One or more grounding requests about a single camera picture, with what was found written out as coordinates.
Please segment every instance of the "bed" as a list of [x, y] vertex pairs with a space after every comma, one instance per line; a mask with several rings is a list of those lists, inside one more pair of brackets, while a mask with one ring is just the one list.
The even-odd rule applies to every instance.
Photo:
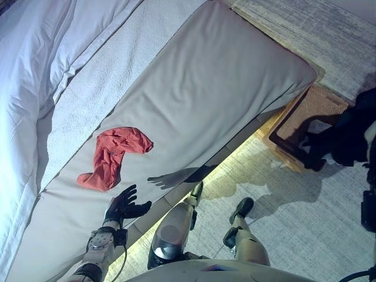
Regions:
[[[0, 17], [0, 53], [1, 281], [69, 275], [135, 183], [153, 206], [125, 222], [132, 244], [317, 77], [219, 0], [18, 0]], [[153, 148], [126, 153], [110, 190], [80, 186], [115, 127]]]

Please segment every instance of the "cable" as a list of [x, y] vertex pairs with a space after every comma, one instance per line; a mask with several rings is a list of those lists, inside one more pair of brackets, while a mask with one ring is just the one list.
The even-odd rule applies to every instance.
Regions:
[[117, 275], [115, 276], [115, 278], [112, 280], [112, 282], [115, 282], [115, 280], [118, 279], [120, 273], [123, 271], [126, 259], [127, 259], [127, 248], [124, 245], [124, 260], [123, 260], [123, 265], [121, 266], [119, 272], [117, 273]]
[[348, 282], [352, 279], [367, 276], [367, 275], [370, 275], [370, 274], [371, 274], [371, 272], [369, 270], [352, 273], [349, 276], [346, 276], [345, 278], [341, 279], [340, 282]]

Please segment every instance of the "beige rug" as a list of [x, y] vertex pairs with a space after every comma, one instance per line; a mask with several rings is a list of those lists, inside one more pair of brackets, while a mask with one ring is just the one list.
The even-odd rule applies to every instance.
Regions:
[[[268, 250], [273, 267], [324, 282], [366, 270], [374, 247], [374, 234], [360, 224], [366, 173], [360, 164], [295, 173], [252, 136], [204, 180], [196, 228], [186, 251], [232, 259], [222, 237], [234, 206], [250, 196], [255, 205], [247, 222]], [[118, 281], [146, 271], [154, 230], [129, 249]], [[122, 257], [111, 266], [106, 281], [121, 262]]]
[[376, 87], [376, 26], [326, 0], [237, 0], [233, 10], [320, 69], [349, 100]]

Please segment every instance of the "white duvet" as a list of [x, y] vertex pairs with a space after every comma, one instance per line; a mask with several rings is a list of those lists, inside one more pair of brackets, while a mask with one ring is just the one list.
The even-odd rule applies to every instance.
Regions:
[[39, 193], [38, 118], [140, 2], [18, 0], [0, 17], [0, 281]]

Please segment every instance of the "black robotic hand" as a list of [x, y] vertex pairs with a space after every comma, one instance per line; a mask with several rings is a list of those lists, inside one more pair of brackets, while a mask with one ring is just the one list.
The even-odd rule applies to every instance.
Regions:
[[106, 210], [105, 220], [103, 223], [114, 220], [123, 227], [124, 219], [135, 219], [146, 214], [152, 202], [148, 201], [145, 204], [135, 204], [133, 201], [137, 199], [136, 185], [132, 185], [121, 192], [118, 197], [111, 200], [109, 208]]

